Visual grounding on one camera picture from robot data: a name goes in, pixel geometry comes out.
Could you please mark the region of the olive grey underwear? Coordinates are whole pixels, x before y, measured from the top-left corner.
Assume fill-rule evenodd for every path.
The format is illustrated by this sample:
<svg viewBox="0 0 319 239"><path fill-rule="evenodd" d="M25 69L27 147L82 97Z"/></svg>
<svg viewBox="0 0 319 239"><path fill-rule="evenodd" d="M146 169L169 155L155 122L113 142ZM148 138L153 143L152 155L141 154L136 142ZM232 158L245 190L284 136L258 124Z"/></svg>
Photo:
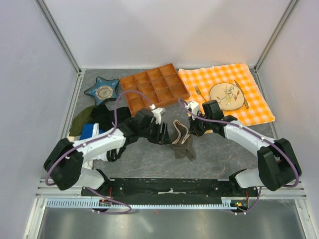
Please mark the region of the olive grey underwear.
<svg viewBox="0 0 319 239"><path fill-rule="evenodd" d="M190 161L196 158L196 153L193 148L192 136L187 126L183 125L179 120L173 121L173 137L171 146L176 159L187 157Z"/></svg>

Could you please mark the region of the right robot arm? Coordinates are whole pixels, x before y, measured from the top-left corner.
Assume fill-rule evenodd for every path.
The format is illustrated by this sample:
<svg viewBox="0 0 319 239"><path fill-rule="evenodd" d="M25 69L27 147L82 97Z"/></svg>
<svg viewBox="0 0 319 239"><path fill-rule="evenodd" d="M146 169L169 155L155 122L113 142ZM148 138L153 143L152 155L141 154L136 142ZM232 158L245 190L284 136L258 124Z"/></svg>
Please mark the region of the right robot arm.
<svg viewBox="0 0 319 239"><path fill-rule="evenodd" d="M281 187L296 187L302 175L291 143L285 139L273 139L246 127L232 115L225 116L216 100L200 105L195 101L184 103L190 114L190 133L197 137L211 130L232 140L257 158L257 167L236 172L228 183L228 190L240 196L246 188L257 186L276 191Z"/></svg>

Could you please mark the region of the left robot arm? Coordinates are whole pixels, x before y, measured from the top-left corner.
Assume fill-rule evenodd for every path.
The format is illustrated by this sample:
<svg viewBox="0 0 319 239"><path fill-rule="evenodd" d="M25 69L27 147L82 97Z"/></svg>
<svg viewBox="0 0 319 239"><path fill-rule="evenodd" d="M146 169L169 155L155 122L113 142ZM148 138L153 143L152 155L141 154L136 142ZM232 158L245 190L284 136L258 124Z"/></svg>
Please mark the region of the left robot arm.
<svg viewBox="0 0 319 239"><path fill-rule="evenodd" d="M73 186L89 187L99 196L109 192L108 177L98 169L87 169L83 165L106 154L106 160L117 160L126 147L146 138L153 144L170 144L167 123L162 121L164 108L141 109L132 118L111 130L84 140L74 142L63 138L58 141L43 168L60 190Z"/></svg>

